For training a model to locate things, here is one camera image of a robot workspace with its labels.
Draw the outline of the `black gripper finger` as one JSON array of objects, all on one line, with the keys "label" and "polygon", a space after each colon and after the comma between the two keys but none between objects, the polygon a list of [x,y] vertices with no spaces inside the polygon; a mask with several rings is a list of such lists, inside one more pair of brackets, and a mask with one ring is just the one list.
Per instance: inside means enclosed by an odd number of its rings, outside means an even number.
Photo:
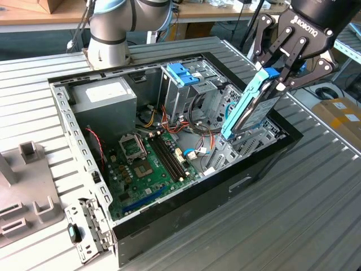
[{"label": "black gripper finger", "polygon": [[[294,89],[332,73],[337,68],[337,63],[331,53],[333,44],[334,38],[332,37],[323,36],[320,40],[300,37],[292,47],[277,79],[277,90]],[[300,76],[298,73],[303,64],[314,57],[317,57],[317,60],[313,70]]]},{"label": "black gripper finger", "polygon": [[281,47],[293,34],[293,27],[278,27],[279,15],[262,15],[258,21],[253,54],[256,69],[268,68],[284,54]]}]

